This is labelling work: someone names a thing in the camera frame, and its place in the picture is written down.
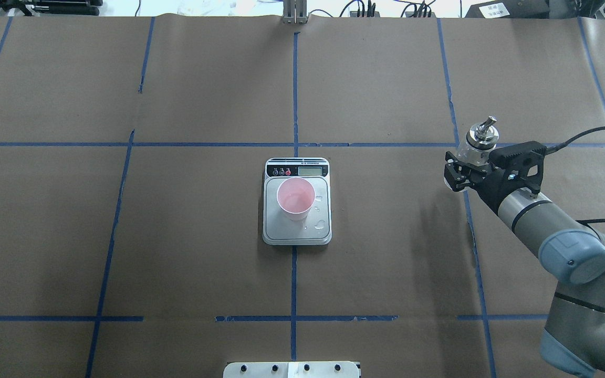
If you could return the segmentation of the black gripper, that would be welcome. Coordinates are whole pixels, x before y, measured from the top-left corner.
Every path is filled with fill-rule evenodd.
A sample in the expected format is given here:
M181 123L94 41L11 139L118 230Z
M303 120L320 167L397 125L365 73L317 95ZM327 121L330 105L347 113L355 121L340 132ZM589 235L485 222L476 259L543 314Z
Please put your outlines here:
M519 176L513 180L507 179L513 172L514 159L489 159L488 163L487 172L487 163L463 161L451 151L447 151L443 176L452 192L475 189L480 199L494 213L498 213L502 201L512 192L524 187L524 183Z

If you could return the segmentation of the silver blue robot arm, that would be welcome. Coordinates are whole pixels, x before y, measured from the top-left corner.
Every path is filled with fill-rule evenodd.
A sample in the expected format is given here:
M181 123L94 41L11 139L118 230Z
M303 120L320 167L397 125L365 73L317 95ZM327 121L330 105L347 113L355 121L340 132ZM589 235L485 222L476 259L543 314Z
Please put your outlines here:
M548 364L578 377L605 372L605 234L574 220L541 191L540 144L495 149L483 165L446 152L444 179L467 187L557 279L540 341Z

